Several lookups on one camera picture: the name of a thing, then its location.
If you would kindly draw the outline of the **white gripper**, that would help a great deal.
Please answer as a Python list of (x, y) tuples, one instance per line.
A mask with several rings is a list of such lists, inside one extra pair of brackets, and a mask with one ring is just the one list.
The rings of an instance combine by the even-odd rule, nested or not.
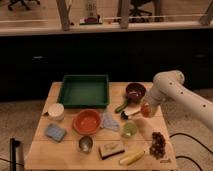
[(144, 100), (150, 104), (149, 117), (154, 117), (159, 106), (164, 100), (164, 94), (156, 87), (152, 87), (146, 92)]

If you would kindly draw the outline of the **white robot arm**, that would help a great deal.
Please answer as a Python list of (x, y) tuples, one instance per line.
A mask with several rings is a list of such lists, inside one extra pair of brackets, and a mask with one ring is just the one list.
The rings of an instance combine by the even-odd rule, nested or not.
[(153, 117), (158, 106), (169, 97), (187, 108), (213, 132), (213, 102), (185, 88), (184, 80), (184, 74), (179, 70), (157, 73), (153, 78), (153, 86), (146, 93), (142, 103), (142, 115)]

